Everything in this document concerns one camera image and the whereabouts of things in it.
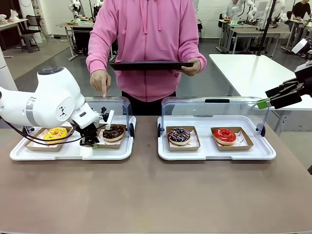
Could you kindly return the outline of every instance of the chocolate icing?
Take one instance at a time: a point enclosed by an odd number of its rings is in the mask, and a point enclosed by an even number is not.
[[[103,132],[103,137],[107,139],[113,139],[121,136],[125,131],[125,128],[121,125],[111,125],[110,130],[105,130]]]
[[[168,137],[175,142],[185,142],[191,138],[191,133],[184,128],[173,128]]]

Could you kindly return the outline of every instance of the red frosted donut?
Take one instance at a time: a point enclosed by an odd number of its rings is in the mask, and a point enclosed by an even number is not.
[[[227,128],[219,128],[215,130],[214,137],[221,145],[233,145],[236,141],[235,133]]]

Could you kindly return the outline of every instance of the cardboard box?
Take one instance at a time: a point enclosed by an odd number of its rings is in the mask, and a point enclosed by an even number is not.
[[[247,142],[247,145],[246,146],[234,146],[234,145],[221,145],[221,144],[219,144],[214,137],[215,130],[217,130],[219,128],[227,128],[236,134],[238,134],[239,132],[242,132],[243,137],[245,138],[245,140]],[[211,128],[211,132],[213,134],[212,138],[214,139],[219,151],[245,151],[245,150],[251,149],[254,146],[252,140],[249,138],[247,133],[241,127],[216,127],[216,128]]]
[[[72,127],[64,127],[67,130],[67,136],[72,133]],[[50,130],[50,128],[41,128],[34,137],[39,137],[45,130]],[[66,142],[68,139],[61,140],[60,143]],[[26,142],[25,147],[31,151],[44,151],[44,152],[58,152],[62,148],[63,144],[58,145],[39,145],[31,142],[30,140]]]
[[[102,128],[100,128],[98,131],[97,131],[97,138],[99,140],[99,143],[97,144],[97,147],[98,148],[104,148],[104,149],[120,149],[121,147],[121,142],[123,141],[124,137],[125,137],[125,134],[126,134],[126,128],[127,128],[127,125],[125,124],[112,124],[112,126],[114,125],[120,125],[124,128],[124,135],[123,135],[123,138],[118,140],[118,141],[115,141],[115,142],[108,142],[108,141],[105,141],[104,138],[103,138],[103,131],[105,130],[105,126],[103,126]]]
[[[169,141],[168,138],[168,133],[173,129],[173,128],[184,128],[185,130],[189,131],[191,133],[191,141],[187,145],[174,145]],[[169,151],[172,152],[185,152],[185,151],[197,151],[200,148],[200,142],[198,138],[198,134],[196,131],[196,128],[194,126],[167,126],[166,127],[166,134],[167,134],[167,140],[168,140],[168,146],[169,146]]]

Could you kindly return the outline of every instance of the gray stool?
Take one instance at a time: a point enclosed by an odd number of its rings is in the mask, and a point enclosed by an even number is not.
[[[19,38],[21,41],[23,41],[26,44],[26,45],[23,45],[23,44],[21,45],[21,51],[22,52],[25,49],[27,49],[29,53],[32,53],[34,48],[37,48],[38,50],[40,50],[40,48],[39,48],[39,46],[35,40],[34,34],[21,35]]]

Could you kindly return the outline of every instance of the tablet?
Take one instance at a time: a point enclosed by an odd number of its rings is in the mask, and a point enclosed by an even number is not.
[[[192,67],[192,62],[116,62],[111,63],[115,71],[162,71],[182,70],[181,67]]]

